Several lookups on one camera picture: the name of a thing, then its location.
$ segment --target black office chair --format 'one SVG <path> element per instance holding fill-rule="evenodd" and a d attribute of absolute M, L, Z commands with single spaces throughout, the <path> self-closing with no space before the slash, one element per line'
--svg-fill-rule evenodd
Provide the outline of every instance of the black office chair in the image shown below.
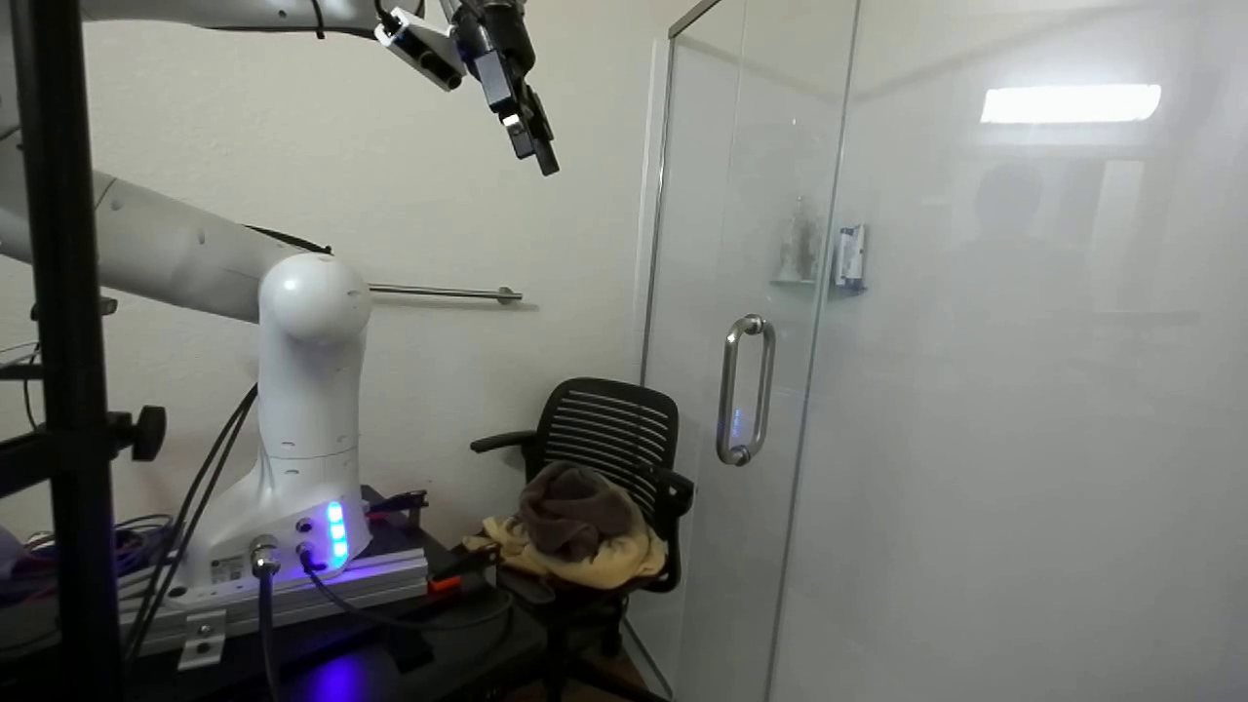
<path fill-rule="evenodd" d="M 660 694 L 595 666 L 580 650 L 598 649 L 606 657 L 622 657 L 627 593 L 670 593 L 678 585 L 678 519 L 696 502 L 696 485 L 670 473 L 676 437 L 678 408 L 666 395 L 614 377 L 571 377 L 545 398 L 540 428 L 472 441 L 472 453 L 502 444 L 522 447 L 526 481 L 535 481 L 550 460 L 571 460 L 608 476 L 666 542 L 662 568 L 622 589 L 559 585 L 556 602 L 545 602 L 522 589 L 522 574 L 513 574 L 517 602 L 545 628 L 543 672 L 535 672 L 545 684 L 545 702 L 563 697 L 567 680 L 637 702 L 662 702 Z"/>

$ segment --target door handle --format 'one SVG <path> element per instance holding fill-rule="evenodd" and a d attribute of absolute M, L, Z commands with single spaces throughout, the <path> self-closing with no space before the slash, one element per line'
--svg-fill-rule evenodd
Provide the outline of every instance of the door handle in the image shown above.
<path fill-rule="evenodd" d="M 754 432 L 749 444 L 735 444 L 735 415 L 739 415 L 739 351 L 744 336 L 765 336 L 761 381 L 754 402 Z M 719 460 L 744 467 L 770 441 L 770 408 L 773 408 L 773 371 L 778 371 L 778 329 L 765 315 L 741 315 L 727 336 L 727 367 L 719 386 Z"/>

